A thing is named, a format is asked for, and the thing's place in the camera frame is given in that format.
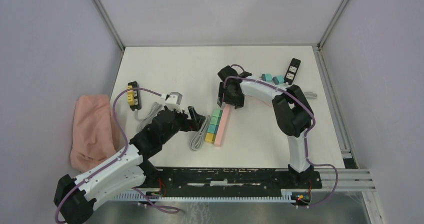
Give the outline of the pink power strip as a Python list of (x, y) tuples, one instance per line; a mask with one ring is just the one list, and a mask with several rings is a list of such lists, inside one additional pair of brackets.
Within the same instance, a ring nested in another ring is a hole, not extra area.
[(226, 124), (228, 122), (228, 118), (230, 116), (231, 105), (225, 104), (224, 108), (221, 110), (219, 116), (219, 122), (217, 126), (217, 132), (215, 134), (215, 140), (213, 142), (215, 147), (221, 147), (223, 142), (223, 137), (226, 129)]

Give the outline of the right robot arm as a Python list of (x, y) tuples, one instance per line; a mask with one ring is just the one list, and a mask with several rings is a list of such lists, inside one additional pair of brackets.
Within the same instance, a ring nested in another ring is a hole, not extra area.
[(230, 105), (239, 109), (244, 106), (245, 97), (251, 96), (273, 107), (277, 125), (288, 138), (289, 182), (295, 188), (307, 184), (314, 168), (307, 160), (304, 137), (314, 126), (315, 118), (301, 88), (297, 85), (278, 87), (253, 79), (249, 72), (238, 73), (231, 66), (222, 68), (217, 75), (221, 80), (217, 99), (219, 106)]

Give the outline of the teal USB charger plug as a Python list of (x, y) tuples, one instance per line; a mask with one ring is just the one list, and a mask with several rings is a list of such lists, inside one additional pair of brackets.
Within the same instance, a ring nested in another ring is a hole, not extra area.
[(272, 81), (275, 85), (282, 85), (285, 83), (285, 79), (282, 75), (274, 76)]
[(265, 82), (268, 82), (268, 83), (270, 83), (270, 82), (272, 82), (272, 81), (273, 81), (273, 77), (272, 77), (272, 75), (271, 75), (271, 74), (269, 74), (269, 73), (262, 74), (262, 75), (261, 75), (261, 79), (262, 79), (263, 81), (265, 81)]

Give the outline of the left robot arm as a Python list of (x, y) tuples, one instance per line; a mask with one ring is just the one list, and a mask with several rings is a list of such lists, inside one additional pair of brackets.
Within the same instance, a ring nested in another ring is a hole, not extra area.
[(149, 162), (180, 131), (200, 131), (206, 117), (188, 107), (188, 113), (164, 108), (115, 155), (74, 178), (58, 181), (54, 195), (56, 223), (85, 223), (105, 202), (138, 186), (152, 187), (157, 169)]

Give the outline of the green cube plug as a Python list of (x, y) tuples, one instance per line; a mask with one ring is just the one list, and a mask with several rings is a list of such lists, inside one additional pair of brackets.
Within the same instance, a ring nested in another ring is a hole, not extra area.
[(210, 119), (210, 124), (218, 126), (219, 123), (220, 123), (220, 120), (221, 120), (220, 117), (212, 116), (211, 119)]
[(214, 109), (212, 112), (212, 117), (220, 118), (222, 116), (222, 109)]

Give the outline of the teal cube plug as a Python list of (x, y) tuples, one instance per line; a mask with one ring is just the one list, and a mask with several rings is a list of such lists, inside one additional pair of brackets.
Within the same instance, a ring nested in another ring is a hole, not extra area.
[(211, 134), (217, 134), (218, 128), (219, 128), (219, 126), (218, 126), (218, 125), (210, 124), (210, 125), (208, 126), (207, 132), (208, 132), (208, 133), (211, 133)]

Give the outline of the black power strip green USB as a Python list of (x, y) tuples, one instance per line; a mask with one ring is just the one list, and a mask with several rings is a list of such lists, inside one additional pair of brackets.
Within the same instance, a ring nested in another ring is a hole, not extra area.
[(288, 69), (284, 75), (284, 82), (288, 85), (291, 85), (299, 71), (300, 68), (300, 64), (301, 64), (301, 60), (296, 59), (296, 58), (292, 58)]

